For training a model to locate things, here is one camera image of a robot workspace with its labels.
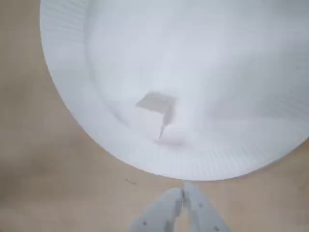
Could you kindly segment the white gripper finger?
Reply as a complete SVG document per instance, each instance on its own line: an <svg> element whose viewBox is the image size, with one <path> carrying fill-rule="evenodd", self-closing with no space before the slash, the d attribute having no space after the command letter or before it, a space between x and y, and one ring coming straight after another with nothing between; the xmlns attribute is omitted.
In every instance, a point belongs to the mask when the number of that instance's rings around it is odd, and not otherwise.
<svg viewBox="0 0 309 232"><path fill-rule="evenodd" d="M188 211L192 232L229 231L229 227L225 224L215 207L198 187L190 182L184 183L183 207Z"/></svg>
<svg viewBox="0 0 309 232"><path fill-rule="evenodd" d="M183 190L169 189L131 224L131 232L172 232L183 207Z"/></svg>

